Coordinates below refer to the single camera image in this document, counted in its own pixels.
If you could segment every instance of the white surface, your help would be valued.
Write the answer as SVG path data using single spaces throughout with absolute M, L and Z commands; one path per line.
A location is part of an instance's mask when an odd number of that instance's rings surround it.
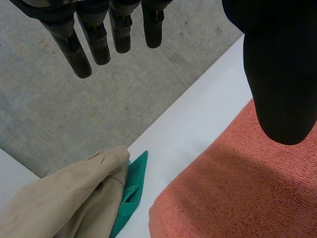
M 243 38 L 212 65 L 130 147 L 149 151 L 142 199 L 117 238 L 149 238 L 155 198 L 227 128 L 252 95 L 243 69 Z
M 39 177 L 0 149 L 0 211 L 20 187 L 37 179 Z

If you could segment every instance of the gray concrete floor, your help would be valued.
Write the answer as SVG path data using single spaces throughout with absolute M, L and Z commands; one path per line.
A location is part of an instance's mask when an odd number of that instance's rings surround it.
M 0 12 L 0 148 L 40 177 L 129 146 L 242 35 L 221 0 L 174 0 L 163 43 L 151 50 L 139 7 L 124 55 L 114 49 L 106 17 L 111 62 L 97 66 L 76 22 L 93 68 L 79 79 L 37 20 L 8 0 L 0 1 Z

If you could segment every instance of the orange towel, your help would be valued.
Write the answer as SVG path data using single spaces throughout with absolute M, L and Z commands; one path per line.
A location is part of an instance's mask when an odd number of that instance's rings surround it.
M 317 238 L 317 127 L 278 144 L 251 101 L 156 199 L 149 227 L 151 238 Z

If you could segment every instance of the green cloth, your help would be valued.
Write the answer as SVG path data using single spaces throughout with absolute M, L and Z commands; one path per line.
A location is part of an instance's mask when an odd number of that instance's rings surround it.
M 128 175 L 123 191 L 117 219 L 113 225 L 110 238 L 115 238 L 127 224 L 141 200 L 145 169 L 148 161 L 148 151 L 145 151 L 128 167 Z

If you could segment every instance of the beige cloth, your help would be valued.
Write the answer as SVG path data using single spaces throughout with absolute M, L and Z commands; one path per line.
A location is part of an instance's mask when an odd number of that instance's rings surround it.
M 0 238 L 107 238 L 129 152 L 118 146 L 20 189 L 0 214 Z

